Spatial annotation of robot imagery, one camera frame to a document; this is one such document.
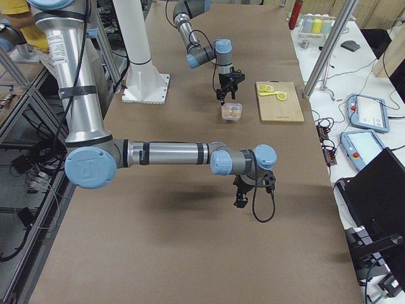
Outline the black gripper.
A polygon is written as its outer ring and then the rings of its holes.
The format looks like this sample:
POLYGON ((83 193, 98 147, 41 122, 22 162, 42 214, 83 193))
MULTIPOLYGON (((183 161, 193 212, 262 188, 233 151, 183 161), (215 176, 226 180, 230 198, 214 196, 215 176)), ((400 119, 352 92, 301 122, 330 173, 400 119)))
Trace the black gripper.
POLYGON ((216 89, 216 98, 220 102, 225 101, 225 94, 231 92, 231 98, 236 98, 238 84, 245 80, 245 74, 241 70, 235 70, 233 66, 228 72, 218 73, 220 88, 216 89))
POLYGON ((251 175, 236 175, 233 185, 237 187, 236 199, 234 206, 237 208, 245 208, 248 204, 247 193, 254 189, 254 187, 265 188, 268 194, 275 190, 276 178, 273 172, 259 171, 256 177, 255 173, 251 175))

